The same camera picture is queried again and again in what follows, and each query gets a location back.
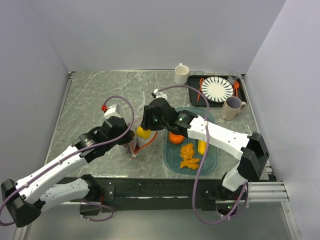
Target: orange spoon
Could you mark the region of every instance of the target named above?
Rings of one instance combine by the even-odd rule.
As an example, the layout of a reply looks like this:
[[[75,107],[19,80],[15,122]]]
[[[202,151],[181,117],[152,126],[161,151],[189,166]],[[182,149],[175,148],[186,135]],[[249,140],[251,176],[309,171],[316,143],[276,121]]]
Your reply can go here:
[[[235,90],[235,96],[238,97],[239,83],[237,81],[235,81],[233,86],[234,86],[234,90]]]

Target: plate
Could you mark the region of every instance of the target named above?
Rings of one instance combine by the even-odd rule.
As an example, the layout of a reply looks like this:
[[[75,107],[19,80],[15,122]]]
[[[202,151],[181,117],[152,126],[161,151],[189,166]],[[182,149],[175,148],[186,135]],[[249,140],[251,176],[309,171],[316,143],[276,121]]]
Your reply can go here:
[[[230,82],[219,76],[206,78],[201,85],[201,92],[207,99],[216,103],[223,103],[234,94]]]

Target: clear glass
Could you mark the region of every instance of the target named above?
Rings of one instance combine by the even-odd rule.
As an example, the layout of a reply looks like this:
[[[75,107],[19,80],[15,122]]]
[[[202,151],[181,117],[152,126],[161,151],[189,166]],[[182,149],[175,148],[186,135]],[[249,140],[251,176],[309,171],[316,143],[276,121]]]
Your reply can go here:
[[[239,77],[240,75],[237,71],[231,71],[229,72],[227,81],[233,86],[235,81],[237,81]]]

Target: cable clip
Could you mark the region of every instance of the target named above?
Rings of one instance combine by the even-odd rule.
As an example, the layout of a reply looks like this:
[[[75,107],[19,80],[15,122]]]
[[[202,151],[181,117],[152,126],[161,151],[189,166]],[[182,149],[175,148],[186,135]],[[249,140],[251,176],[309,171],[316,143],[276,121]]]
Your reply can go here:
[[[165,100],[168,100],[167,95],[164,94],[163,92],[159,91],[159,89],[154,90],[153,93],[151,93],[151,96],[152,96],[154,99],[164,98]]]
[[[105,113],[107,111],[107,109],[108,109],[107,106],[103,104],[101,107],[101,110]]]

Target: plastic tray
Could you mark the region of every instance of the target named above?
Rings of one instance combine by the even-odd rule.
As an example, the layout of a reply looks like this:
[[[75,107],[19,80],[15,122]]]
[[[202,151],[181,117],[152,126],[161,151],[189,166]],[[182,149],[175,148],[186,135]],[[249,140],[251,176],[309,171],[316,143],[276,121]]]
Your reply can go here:
[[[214,76],[214,75],[191,75],[188,77],[187,79],[187,84],[190,86],[190,87],[193,87],[197,90],[199,90],[200,88],[200,79],[201,78],[208,78],[208,77],[220,77],[220,78],[223,78],[223,79],[228,79],[228,75],[217,75],[217,76]],[[243,101],[243,102],[247,102],[247,98],[246,98],[246,95],[245,95],[245,92],[244,92],[244,88],[242,86],[242,83],[240,81],[240,79],[237,80],[237,82],[239,83],[239,88],[238,88],[238,98]],[[206,103],[205,103],[205,100],[200,96],[199,98],[199,101],[197,101],[198,99],[198,93],[189,89],[189,100],[190,100],[190,103],[195,106],[195,107],[206,107]],[[213,102],[213,101],[209,101],[209,106],[210,107],[222,107],[223,106],[223,102]]]
[[[192,108],[192,107],[176,107],[177,111],[181,110],[188,110],[190,112],[193,112],[195,114],[198,114],[201,117],[204,117],[206,114],[206,111],[204,109],[199,108]],[[208,115],[208,121],[211,123],[214,123],[214,117],[209,114]],[[164,132],[164,147],[163,147],[163,160],[165,165],[172,171],[179,173],[179,174],[189,174],[189,175],[196,175],[198,170],[193,170],[188,167],[180,168],[180,162],[182,161],[182,158],[180,156],[180,150],[181,147],[192,143],[193,149],[194,149],[194,158],[200,159],[201,163],[202,155],[198,153],[198,140],[192,139],[192,138],[185,138],[184,141],[181,144],[173,144],[170,142],[168,137],[168,131],[165,130]],[[208,154],[205,158],[204,165],[202,167],[200,175],[206,175],[211,173],[217,166],[217,148],[215,146],[210,145]]]

